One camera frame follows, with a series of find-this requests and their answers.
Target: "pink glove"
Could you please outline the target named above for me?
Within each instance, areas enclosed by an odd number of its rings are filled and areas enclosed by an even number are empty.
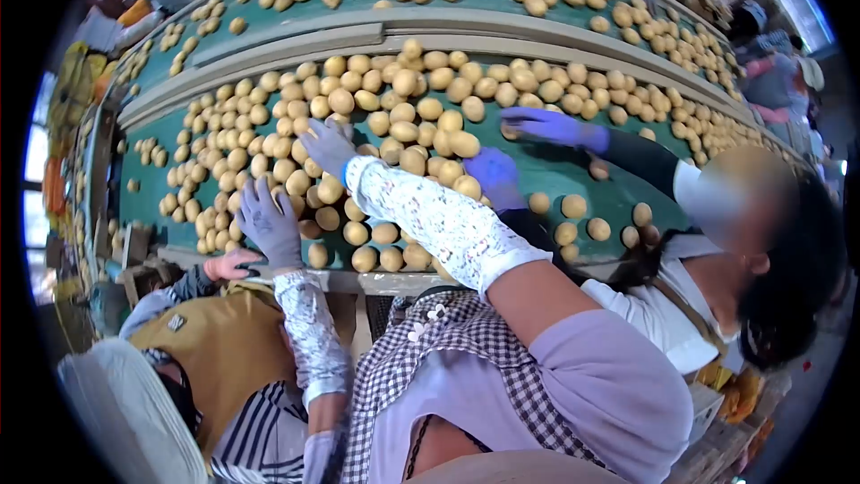
[[[258,262],[262,259],[262,254],[255,253],[254,251],[234,249],[230,253],[204,262],[203,273],[213,283],[217,283],[220,280],[238,280],[250,276],[250,272],[247,269],[238,269],[238,265]]]

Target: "white hat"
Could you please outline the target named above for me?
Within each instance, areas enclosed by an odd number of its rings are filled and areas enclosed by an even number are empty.
[[[90,440],[123,482],[207,482],[199,447],[140,350],[102,340],[66,356],[57,371]]]
[[[799,56],[797,61],[800,62],[803,82],[806,83],[806,86],[816,91],[824,88],[824,74],[818,62],[805,56]]]

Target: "black and white striped sleeve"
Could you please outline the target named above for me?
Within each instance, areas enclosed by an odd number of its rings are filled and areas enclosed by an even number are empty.
[[[239,484],[301,482],[307,413],[285,382],[254,393],[227,426],[211,457],[212,472]]]

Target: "checkered apron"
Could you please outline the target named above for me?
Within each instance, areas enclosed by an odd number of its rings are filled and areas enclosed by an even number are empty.
[[[415,322],[442,304],[446,313],[426,327],[417,342],[408,339]],[[406,317],[396,323],[396,316]],[[412,381],[426,355],[434,350],[468,351],[489,360],[501,372],[513,409],[545,448],[606,466],[571,432],[543,388],[537,363],[507,323],[474,291],[450,290],[411,303],[396,298],[388,328],[358,363],[353,384],[352,423],[342,481],[367,482],[373,423]]]

